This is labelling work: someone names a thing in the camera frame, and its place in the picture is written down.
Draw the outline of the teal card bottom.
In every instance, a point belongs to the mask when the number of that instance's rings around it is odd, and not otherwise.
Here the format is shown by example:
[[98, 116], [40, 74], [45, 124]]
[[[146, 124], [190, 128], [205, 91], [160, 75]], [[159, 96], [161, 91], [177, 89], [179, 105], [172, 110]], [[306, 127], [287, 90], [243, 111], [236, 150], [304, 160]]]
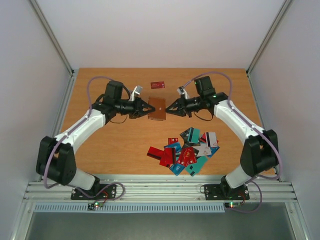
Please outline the teal card bottom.
[[196, 161], [196, 163], [189, 164], [185, 168], [186, 172], [192, 177], [201, 171], [205, 163], [208, 161], [208, 158], [206, 156], [200, 156]]

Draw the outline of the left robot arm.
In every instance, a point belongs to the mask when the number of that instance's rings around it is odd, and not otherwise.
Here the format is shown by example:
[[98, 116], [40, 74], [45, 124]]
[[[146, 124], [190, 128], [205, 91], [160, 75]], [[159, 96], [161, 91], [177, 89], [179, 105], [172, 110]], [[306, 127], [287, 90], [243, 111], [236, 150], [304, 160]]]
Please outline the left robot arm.
[[40, 141], [36, 172], [43, 177], [46, 189], [69, 186], [89, 199], [96, 199], [101, 194], [104, 189], [100, 179], [79, 169], [75, 154], [93, 133], [116, 115], [137, 119], [155, 112], [154, 106], [139, 97], [141, 91], [139, 85], [129, 91], [122, 82], [110, 79], [105, 92], [95, 102], [89, 102], [83, 117], [64, 132], [54, 137], [45, 136]]

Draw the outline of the teal card with stripe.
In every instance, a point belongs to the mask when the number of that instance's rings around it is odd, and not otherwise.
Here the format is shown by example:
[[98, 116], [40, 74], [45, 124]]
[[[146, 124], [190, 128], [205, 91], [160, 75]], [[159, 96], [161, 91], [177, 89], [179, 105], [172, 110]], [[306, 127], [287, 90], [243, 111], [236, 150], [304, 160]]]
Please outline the teal card with stripe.
[[188, 132], [187, 141], [192, 144], [199, 142], [200, 130], [198, 128], [191, 127]]

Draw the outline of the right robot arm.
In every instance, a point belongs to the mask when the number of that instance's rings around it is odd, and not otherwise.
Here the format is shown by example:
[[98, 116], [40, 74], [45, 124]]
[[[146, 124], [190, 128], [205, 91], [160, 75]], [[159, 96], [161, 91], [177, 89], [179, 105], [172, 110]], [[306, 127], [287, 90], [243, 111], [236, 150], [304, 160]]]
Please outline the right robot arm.
[[192, 79], [198, 95], [190, 98], [184, 84], [177, 91], [180, 97], [166, 108], [166, 113], [185, 117], [200, 110], [223, 121], [243, 144], [239, 166], [223, 176], [221, 194], [234, 197], [246, 183], [261, 173], [277, 167], [281, 173], [283, 163], [279, 154], [278, 136], [274, 130], [265, 130], [245, 116], [231, 101], [231, 94], [216, 92], [209, 74], [203, 73]]

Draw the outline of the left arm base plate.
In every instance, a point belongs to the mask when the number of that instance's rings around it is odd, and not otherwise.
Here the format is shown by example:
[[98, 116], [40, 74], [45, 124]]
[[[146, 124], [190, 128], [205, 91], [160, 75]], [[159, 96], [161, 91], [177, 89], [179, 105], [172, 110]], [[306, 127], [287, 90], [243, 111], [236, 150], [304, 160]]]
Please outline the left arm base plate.
[[114, 199], [117, 193], [116, 184], [99, 184], [94, 185], [90, 190], [76, 188], [71, 193], [71, 200], [100, 200], [100, 199]]

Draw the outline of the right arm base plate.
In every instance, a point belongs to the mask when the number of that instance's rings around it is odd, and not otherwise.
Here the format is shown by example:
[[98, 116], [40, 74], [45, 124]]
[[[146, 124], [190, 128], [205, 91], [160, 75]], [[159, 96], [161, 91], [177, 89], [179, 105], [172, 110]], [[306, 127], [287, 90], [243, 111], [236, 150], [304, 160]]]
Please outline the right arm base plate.
[[250, 195], [247, 186], [239, 186], [237, 188], [229, 188], [221, 184], [205, 184], [204, 195], [207, 201], [216, 200], [249, 200]]

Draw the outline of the brown leather card holder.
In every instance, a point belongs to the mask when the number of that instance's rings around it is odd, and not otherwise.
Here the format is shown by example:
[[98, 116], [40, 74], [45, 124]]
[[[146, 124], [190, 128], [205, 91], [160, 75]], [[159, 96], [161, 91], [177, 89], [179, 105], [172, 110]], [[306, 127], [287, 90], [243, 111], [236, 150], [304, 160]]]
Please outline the brown leather card holder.
[[166, 120], [166, 99], [161, 97], [148, 98], [148, 104], [155, 108], [154, 112], [148, 114], [148, 119], [156, 121]]

